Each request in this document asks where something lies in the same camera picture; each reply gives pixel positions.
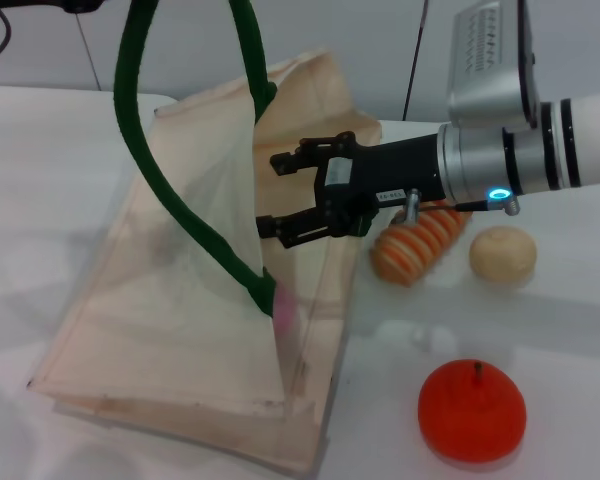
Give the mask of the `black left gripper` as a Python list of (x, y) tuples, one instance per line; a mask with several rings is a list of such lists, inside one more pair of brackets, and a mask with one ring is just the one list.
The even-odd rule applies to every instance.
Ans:
[(98, 10), (105, 0), (0, 0), (0, 10), (33, 6), (59, 8), (65, 13), (92, 13)]

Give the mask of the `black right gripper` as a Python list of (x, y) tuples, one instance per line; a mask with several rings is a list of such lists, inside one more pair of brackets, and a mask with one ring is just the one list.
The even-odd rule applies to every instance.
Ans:
[[(328, 186), (327, 166), (335, 157), (351, 161), (349, 180)], [(259, 237), (276, 238), (286, 249), (321, 238), (358, 236), (362, 218), (404, 204), (412, 190), (420, 193), (423, 202), (445, 197), (435, 134), (372, 147), (359, 144), (352, 131), (303, 138), (293, 152), (272, 155), (270, 165), (278, 176), (318, 167), (316, 207), (256, 218)]]

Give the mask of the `pink peach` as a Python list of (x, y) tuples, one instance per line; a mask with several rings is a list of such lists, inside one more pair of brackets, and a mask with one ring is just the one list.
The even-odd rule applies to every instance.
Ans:
[(290, 337), (296, 330), (299, 304), (294, 292), (277, 284), (273, 303), (272, 324), (277, 342)]

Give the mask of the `beige handbag with green handles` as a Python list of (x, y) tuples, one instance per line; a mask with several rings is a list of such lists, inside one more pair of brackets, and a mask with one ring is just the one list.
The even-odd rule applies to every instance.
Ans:
[[(305, 137), (377, 120), (355, 109), (331, 55), (267, 67), (249, 0), (229, 0), (246, 75), (160, 108), (141, 127), (137, 84), (158, 0), (132, 0), (114, 82), (119, 129), (139, 167), (92, 271), (30, 389), (107, 420), (304, 472), (314, 463), (362, 237), (291, 249), (260, 215), (314, 203), (314, 170), (270, 166)], [(295, 332), (277, 342), (277, 284)]]

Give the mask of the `silver metal plug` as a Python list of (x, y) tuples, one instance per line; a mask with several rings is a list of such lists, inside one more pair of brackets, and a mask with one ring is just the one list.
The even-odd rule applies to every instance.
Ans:
[(420, 214), (421, 192), (418, 189), (411, 189), (407, 193), (404, 208), (403, 223), (407, 225), (416, 225)]

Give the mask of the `orange striped bread loaf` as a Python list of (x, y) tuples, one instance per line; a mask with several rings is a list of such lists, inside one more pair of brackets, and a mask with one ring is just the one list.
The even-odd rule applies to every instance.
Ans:
[(456, 243), (472, 217), (448, 202), (426, 202), (415, 225), (391, 223), (375, 239), (369, 258), (376, 276), (411, 287)]

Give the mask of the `thin black pole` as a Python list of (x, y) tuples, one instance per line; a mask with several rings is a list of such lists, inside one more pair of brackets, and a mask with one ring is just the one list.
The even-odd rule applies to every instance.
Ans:
[(417, 39), (416, 39), (416, 45), (414, 48), (414, 54), (413, 54), (413, 58), (412, 58), (410, 75), (409, 75), (409, 82), (408, 82), (407, 92), (405, 95), (405, 101), (404, 101), (404, 106), (403, 106), (402, 121), (406, 121), (407, 114), (409, 111), (410, 101), (411, 101), (412, 92), (413, 92), (413, 85), (414, 85), (414, 81), (415, 81), (415, 74), (416, 74), (417, 64), (418, 64), (418, 60), (419, 60), (422, 38), (423, 38), (424, 30), (426, 27), (426, 21), (427, 21), (428, 10), (429, 10), (429, 2), (430, 2), (430, 0), (423, 0), (422, 12), (421, 12), (421, 17), (420, 17), (420, 22), (419, 22), (419, 29), (418, 29)]

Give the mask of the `round beige bun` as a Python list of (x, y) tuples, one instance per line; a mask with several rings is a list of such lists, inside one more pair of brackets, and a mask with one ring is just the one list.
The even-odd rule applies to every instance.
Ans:
[(469, 250), (469, 264), (483, 280), (514, 285), (527, 281), (537, 261), (531, 235), (517, 227), (494, 226), (476, 235)]

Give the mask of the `red apple with stem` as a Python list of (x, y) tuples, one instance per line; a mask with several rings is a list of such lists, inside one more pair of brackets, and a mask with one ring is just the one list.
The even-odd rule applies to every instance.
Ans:
[(417, 419), (427, 446), (462, 463), (483, 464), (513, 453), (527, 422), (524, 397), (495, 366), (454, 360), (434, 370), (418, 397)]

